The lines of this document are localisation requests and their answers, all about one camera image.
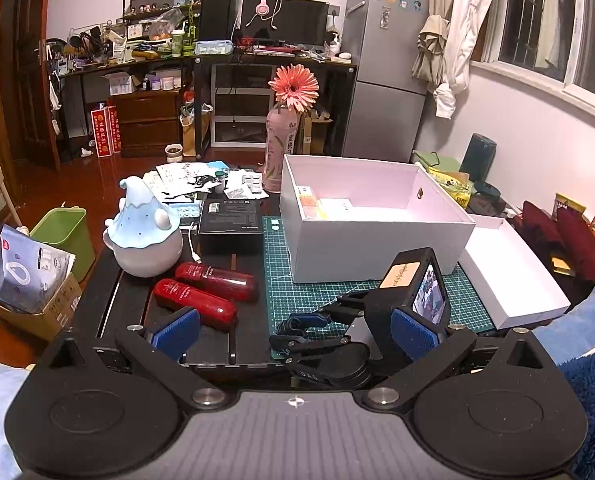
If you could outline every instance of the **cutting mat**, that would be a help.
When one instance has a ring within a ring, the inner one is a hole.
[[[313,312],[331,303],[337,296],[349,292],[376,288],[379,281],[343,283],[293,283],[289,251],[287,250],[280,217],[265,216],[264,220],[264,278],[269,333],[274,334],[280,322],[293,313]],[[462,267],[457,265],[449,276],[444,276],[451,302],[451,322],[462,323],[474,332],[494,329],[493,321],[484,308],[473,285]],[[325,328],[309,330],[311,339],[343,335],[348,327],[331,323]]]

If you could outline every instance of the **blue gripper pad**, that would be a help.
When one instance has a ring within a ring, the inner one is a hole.
[[[200,337],[200,328],[200,313],[193,309],[154,333],[151,345],[178,362]]]
[[[424,357],[439,345],[436,334],[397,309],[391,314],[391,336],[413,361]]]

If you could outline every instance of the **ceramic lid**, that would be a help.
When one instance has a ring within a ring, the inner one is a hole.
[[[120,181],[127,190],[124,207],[108,228],[109,238],[123,249],[144,249],[164,242],[180,227],[180,217],[169,206],[156,199],[138,176]]]

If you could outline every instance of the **black speaker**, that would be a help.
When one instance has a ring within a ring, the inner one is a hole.
[[[473,134],[468,145],[460,173],[468,173],[471,182],[485,182],[489,174],[497,143],[480,134]]]
[[[236,0],[202,0],[198,40],[230,40],[238,12],[236,4]]]

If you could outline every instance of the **small camera screen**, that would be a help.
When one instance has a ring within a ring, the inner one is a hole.
[[[439,288],[435,270],[432,265],[429,265],[421,282],[420,290],[418,290],[417,296],[415,296],[413,310],[432,323],[439,324],[439,320],[444,313],[445,304],[446,301]]]

